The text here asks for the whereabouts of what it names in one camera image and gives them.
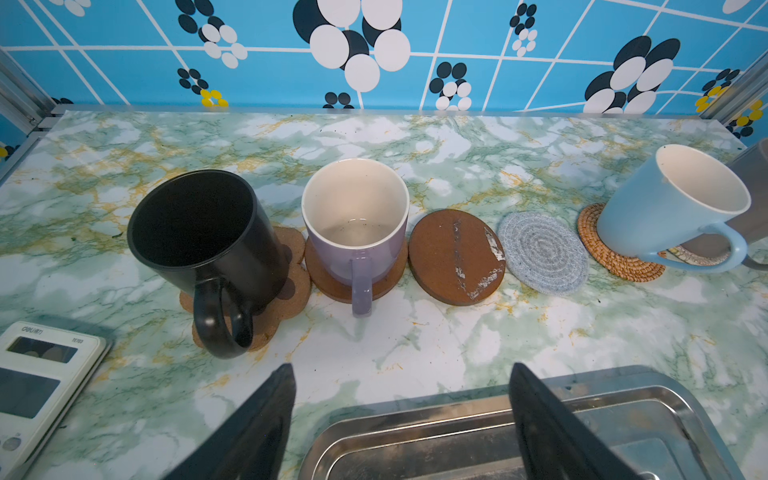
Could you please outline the embroidered white fabric coaster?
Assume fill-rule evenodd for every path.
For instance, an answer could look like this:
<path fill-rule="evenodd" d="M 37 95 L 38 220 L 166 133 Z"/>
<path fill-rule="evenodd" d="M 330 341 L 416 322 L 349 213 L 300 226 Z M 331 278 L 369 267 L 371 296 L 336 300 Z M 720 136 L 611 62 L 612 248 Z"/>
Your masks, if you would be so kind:
<path fill-rule="evenodd" d="M 667 252 L 672 254 L 682 262 L 685 262 L 687 264 L 694 265 L 694 266 L 703 266 L 703 267 L 720 265 L 723 262 L 725 262 L 730 256 L 729 251 L 726 251 L 724 254 L 718 255 L 718 256 L 702 256 L 686 249 L 682 245 L 674 248 L 670 248 L 667 250 Z"/>

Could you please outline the dark round wooden coaster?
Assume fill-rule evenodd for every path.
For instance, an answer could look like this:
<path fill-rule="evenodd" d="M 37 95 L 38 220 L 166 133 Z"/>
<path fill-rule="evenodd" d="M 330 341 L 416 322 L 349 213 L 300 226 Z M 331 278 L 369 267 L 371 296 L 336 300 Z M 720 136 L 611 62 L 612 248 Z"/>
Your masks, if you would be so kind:
<path fill-rule="evenodd" d="M 327 297 L 346 304 L 352 303 L 352 289 L 328 273 L 310 239 L 306 240 L 304 260 L 311 281 Z M 391 291 L 403 276 L 408 260 L 408 244 L 404 243 L 392 269 L 372 287 L 373 299 L 377 300 Z"/>

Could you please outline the woven rattan coaster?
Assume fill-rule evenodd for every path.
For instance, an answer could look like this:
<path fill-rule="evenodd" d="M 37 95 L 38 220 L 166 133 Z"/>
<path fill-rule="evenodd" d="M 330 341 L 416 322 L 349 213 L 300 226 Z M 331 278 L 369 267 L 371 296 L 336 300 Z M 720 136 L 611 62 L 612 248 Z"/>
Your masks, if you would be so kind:
<path fill-rule="evenodd" d="M 620 255 L 602 242 L 597 232 L 597 222 L 604 206 L 604 203 L 586 206 L 577 219 L 578 235 L 589 254 L 621 279 L 645 283 L 660 278 L 666 270 L 664 265 Z"/>

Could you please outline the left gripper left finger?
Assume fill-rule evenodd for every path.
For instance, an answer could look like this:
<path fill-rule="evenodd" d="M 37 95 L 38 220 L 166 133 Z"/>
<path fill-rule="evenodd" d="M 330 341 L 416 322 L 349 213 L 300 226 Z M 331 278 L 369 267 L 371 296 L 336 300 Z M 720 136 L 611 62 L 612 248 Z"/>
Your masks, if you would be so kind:
<path fill-rule="evenodd" d="M 276 479 L 289 438 L 296 380 L 291 364 L 269 378 L 168 479 Z"/>

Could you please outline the scratched round wooden coaster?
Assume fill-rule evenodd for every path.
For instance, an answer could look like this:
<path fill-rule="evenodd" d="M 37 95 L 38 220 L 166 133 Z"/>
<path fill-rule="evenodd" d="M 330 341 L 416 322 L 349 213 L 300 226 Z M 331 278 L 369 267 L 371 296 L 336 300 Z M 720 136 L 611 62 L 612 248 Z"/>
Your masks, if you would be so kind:
<path fill-rule="evenodd" d="M 454 209 L 433 211 L 415 224 L 408 258 L 421 288 L 453 306 L 488 298 L 506 270 L 505 252 L 494 231 L 476 216 Z"/>

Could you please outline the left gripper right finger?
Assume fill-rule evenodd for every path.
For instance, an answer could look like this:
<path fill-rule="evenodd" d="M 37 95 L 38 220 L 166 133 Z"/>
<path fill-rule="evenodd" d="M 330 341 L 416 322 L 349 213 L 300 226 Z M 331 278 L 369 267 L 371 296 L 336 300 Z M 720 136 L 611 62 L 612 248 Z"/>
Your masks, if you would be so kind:
<path fill-rule="evenodd" d="M 638 479 L 524 364 L 513 365 L 509 399 L 529 479 Z"/>

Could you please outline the paw shaped wooden coaster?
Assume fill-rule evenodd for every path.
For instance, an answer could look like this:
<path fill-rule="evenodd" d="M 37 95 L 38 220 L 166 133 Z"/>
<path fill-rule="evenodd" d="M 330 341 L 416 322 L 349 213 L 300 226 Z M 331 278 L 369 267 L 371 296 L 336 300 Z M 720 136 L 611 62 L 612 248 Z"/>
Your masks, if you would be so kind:
<path fill-rule="evenodd" d="M 273 228 L 253 191 L 239 198 L 240 213 L 199 208 L 146 233 L 133 223 L 128 239 L 139 260 L 186 296 L 198 345 L 221 359 L 269 340 L 310 294 L 303 235 Z"/>

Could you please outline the grey blue crochet coaster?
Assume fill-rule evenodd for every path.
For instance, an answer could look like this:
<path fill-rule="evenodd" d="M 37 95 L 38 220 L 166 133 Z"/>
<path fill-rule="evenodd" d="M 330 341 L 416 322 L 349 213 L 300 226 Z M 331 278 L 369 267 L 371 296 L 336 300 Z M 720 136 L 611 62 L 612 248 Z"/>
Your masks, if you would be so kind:
<path fill-rule="evenodd" d="M 547 295 L 567 296 L 586 283 L 588 255 L 577 235 L 559 220 L 534 212 L 513 212 L 500 222 L 510 272 L 523 284 Z"/>

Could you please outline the light blue mug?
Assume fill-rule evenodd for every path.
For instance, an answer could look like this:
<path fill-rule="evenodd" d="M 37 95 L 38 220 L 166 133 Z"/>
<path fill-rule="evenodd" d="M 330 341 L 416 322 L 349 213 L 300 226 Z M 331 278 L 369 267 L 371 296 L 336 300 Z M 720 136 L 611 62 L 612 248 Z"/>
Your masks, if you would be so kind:
<path fill-rule="evenodd" d="M 719 273 L 739 266 L 748 246 L 727 222 L 746 212 L 751 195 L 725 164 L 694 148 L 668 144 L 613 194 L 597 221 L 600 240 L 612 251 L 645 262 L 696 273 Z M 702 234 L 724 237 L 726 260 L 696 266 L 661 257 Z"/>

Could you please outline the purple mug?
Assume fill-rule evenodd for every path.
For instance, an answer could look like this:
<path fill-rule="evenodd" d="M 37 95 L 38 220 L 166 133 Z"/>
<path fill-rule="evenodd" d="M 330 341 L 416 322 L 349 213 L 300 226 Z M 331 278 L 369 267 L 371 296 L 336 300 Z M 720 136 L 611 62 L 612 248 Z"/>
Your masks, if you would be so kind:
<path fill-rule="evenodd" d="M 394 267 L 405 244 L 410 194 L 386 164 L 363 158 L 332 162 L 306 184 L 301 213 L 325 270 L 351 288 L 352 312 L 371 314 L 373 285 Z"/>

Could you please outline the black mug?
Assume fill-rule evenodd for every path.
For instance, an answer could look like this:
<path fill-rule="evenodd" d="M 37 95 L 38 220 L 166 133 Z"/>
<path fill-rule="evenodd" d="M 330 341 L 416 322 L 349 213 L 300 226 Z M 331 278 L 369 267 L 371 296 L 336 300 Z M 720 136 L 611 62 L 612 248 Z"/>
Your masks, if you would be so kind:
<path fill-rule="evenodd" d="M 152 190 L 134 210 L 131 253 L 193 299 L 194 326 L 218 358 L 246 352 L 253 316 L 283 289 L 289 262 L 254 189 L 224 170 L 197 170 Z"/>

